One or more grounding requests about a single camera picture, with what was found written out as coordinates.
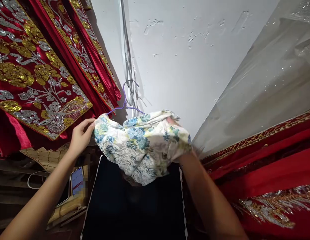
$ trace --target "smartphone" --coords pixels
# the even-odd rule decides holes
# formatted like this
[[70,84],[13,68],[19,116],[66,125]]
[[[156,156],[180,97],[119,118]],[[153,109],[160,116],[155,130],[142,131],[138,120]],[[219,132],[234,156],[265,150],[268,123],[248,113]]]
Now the smartphone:
[[79,167],[71,174],[72,195],[77,194],[84,187],[83,168]]
[[70,180],[67,181],[65,188],[63,190],[63,193],[61,195],[61,197],[58,200],[58,203],[56,205],[56,207],[58,207],[60,204],[62,204],[63,202],[65,202],[67,199],[69,199],[69,195],[70,195]]

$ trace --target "red embroidered fabric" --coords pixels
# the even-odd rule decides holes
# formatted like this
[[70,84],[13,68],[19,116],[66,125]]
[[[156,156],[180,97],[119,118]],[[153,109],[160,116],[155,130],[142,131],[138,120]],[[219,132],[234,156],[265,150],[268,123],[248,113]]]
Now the red embroidered fabric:
[[78,34],[81,35],[82,43],[89,52],[93,64],[97,66],[102,64],[104,66],[96,70],[102,76],[112,102],[120,100],[121,92],[80,0],[69,0],[69,3],[70,5],[65,4],[65,7],[74,22]]
[[104,66],[91,63],[62,2],[49,2],[52,9],[46,1],[0,1],[2,155],[57,149],[83,119],[117,106],[95,69]]
[[83,91],[90,93],[95,115],[99,116],[117,107],[112,89],[104,88],[109,78],[107,74],[100,74],[99,69],[103,69],[104,66],[100,62],[91,62],[90,59],[94,56],[86,51],[62,1],[31,0],[30,3],[34,15],[45,26],[49,38],[54,40],[58,52],[67,63],[69,72],[77,79]]
[[202,162],[250,239],[310,239],[310,111]]

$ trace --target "purple hanger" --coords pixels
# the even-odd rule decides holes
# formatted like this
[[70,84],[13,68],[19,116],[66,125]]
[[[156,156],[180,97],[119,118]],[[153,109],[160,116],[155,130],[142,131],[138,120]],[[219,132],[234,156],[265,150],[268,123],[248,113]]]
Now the purple hanger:
[[128,107],[127,106],[127,99],[126,99],[126,93],[125,93],[125,89],[124,89],[124,86],[125,86],[125,84],[126,84],[126,82],[123,84],[123,92],[124,92],[124,105],[123,105],[123,107],[118,107],[118,108],[114,108],[113,110],[111,110],[109,113],[106,113],[107,115],[108,114],[110,114],[110,113],[112,113],[113,111],[115,111],[115,110],[117,110],[117,109],[123,109],[124,107],[125,107],[125,105],[126,105],[126,108],[130,108],[130,109],[135,109],[135,110],[137,110],[137,111],[139,111],[140,113],[142,113],[142,114],[145,114],[145,113],[143,113],[141,110],[139,110],[139,109],[137,109],[137,108],[134,108],[134,107]]

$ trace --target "sequined embroidery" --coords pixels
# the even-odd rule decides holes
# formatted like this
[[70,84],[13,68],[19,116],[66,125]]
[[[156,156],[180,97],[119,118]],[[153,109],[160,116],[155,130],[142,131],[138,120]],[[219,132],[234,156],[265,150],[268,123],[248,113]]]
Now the sequined embroidery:
[[66,42],[72,55],[77,60],[79,66],[85,73],[89,83],[94,87],[100,98],[107,104],[110,109],[114,109],[108,95],[101,91],[104,87],[96,74],[95,68],[92,65],[86,49],[84,48],[81,40],[79,39],[71,20],[63,7],[62,2],[52,0],[41,0],[41,4],[47,15],[52,20],[53,25],[58,30],[60,36]]
[[274,127],[271,127],[261,133],[258,133],[252,137],[249,137],[247,139],[244,139],[222,151],[219,151],[213,155],[210,155],[208,158],[210,159],[209,162],[204,163],[205,167],[211,166],[212,164],[214,164],[215,162],[219,161],[220,159],[223,159],[231,154],[233,154],[234,152],[249,147],[257,142],[260,142],[261,140],[268,138],[270,136],[275,135],[278,132],[281,132],[285,129],[291,128],[295,125],[298,125],[299,123],[305,122],[307,120],[310,119],[310,111],[295,117],[293,119],[290,119],[284,123],[280,123]]
[[19,3],[0,1],[0,108],[55,140],[91,107]]
[[109,67],[109,64],[107,62],[107,59],[105,58],[105,55],[103,53],[103,50],[95,36],[95,33],[93,31],[93,28],[88,20],[88,17],[80,3],[79,0],[69,0],[71,6],[73,7],[74,11],[76,12],[77,16],[79,17],[79,20],[81,21],[83,27],[85,28],[90,40],[92,41],[95,49],[97,50],[99,56],[101,57],[103,63],[105,64],[106,68],[107,68],[107,71],[110,75],[110,77],[112,78],[113,82],[116,84],[117,88],[118,88],[118,85],[116,83],[116,80],[114,78],[114,75]]
[[289,215],[296,211],[310,211],[310,185],[280,190],[232,204],[239,212],[246,213],[258,222],[268,222],[282,228],[294,228],[296,223]]

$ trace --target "finger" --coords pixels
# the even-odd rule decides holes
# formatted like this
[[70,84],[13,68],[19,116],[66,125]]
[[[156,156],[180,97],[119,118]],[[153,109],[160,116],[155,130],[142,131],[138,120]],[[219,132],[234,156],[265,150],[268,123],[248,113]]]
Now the finger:
[[174,124],[174,125],[178,125],[180,126],[177,122],[175,122],[175,120],[173,120],[171,117],[166,118],[167,122],[169,122],[170,124]]
[[87,124],[94,122],[95,118],[87,118],[84,121],[82,121],[80,124],[78,124],[75,128],[79,130],[84,130],[84,128],[87,126]]
[[86,132],[84,133],[84,136],[87,136],[88,138],[90,138],[92,135],[92,132],[94,131],[94,128],[95,128],[95,123],[93,122],[87,128]]

